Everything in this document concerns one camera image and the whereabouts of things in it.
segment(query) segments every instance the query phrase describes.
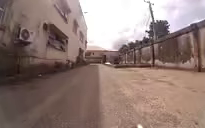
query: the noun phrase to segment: building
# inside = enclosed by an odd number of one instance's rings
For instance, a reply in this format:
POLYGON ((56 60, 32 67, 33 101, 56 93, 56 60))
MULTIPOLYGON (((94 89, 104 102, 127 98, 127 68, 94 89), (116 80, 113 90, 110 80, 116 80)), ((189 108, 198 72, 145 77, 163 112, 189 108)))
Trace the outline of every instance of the building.
POLYGON ((79 0, 0 0, 0 44, 30 64, 84 59, 87 26, 79 0))
POLYGON ((103 48, 89 46, 86 52, 86 60, 90 63, 114 63, 115 59, 119 57, 118 51, 105 50, 103 48))

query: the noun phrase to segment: air conditioner unit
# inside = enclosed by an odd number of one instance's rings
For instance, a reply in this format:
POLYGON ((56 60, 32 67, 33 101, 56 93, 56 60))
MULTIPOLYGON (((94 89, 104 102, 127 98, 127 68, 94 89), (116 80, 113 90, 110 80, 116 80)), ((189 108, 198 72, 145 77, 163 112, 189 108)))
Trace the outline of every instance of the air conditioner unit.
POLYGON ((34 36, 35 36, 34 32, 30 31, 29 29, 22 27, 19 30, 20 41, 32 43, 34 40, 34 36))

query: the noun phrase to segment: wall coping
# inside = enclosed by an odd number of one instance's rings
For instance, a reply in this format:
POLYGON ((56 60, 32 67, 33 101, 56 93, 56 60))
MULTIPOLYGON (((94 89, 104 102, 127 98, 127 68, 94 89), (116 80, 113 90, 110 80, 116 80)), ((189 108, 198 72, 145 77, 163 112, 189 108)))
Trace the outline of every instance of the wall coping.
POLYGON ((185 28, 180 29, 180 30, 178 30, 176 32, 173 32, 173 33, 171 33, 171 34, 169 34, 169 35, 167 35, 165 37, 162 37, 162 38, 156 40, 156 42, 154 44, 161 43, 163 41, 166 41, 166 40, 178 37, 178 36, 186 34, 186 33, 190 33, 190 32, 192 32, 195 29, 200 29, 200 28, 203 28, 203 27, 205 27, 205 20, 202 20, 202 21, 200 21, 198 23, 191 24, 188 27, 185 27, 185 28))

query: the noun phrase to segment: roof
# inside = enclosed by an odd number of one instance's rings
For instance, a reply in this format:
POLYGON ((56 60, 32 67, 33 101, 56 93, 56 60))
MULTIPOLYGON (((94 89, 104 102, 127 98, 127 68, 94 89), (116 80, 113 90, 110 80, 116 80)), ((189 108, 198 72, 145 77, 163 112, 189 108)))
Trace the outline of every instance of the roof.
POLYGON ((104 48, 101 48, 101 47, 99 47, 99 46, 95 46, 95 45, 88 45, 87 46, 87 51, 88 50, 92 50, 92 51, 103 51, 103 50, 106 50, 106 49, 104 49, 104 48))

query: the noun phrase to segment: dirt ground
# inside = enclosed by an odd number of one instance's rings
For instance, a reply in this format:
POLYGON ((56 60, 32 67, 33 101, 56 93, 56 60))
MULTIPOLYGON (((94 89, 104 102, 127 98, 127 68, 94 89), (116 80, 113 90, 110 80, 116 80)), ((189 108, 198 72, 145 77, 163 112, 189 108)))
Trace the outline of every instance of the dirt ground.
POLYGON ((205 128, 205 73, 88 65, 0 88, 0 128, 205 128))

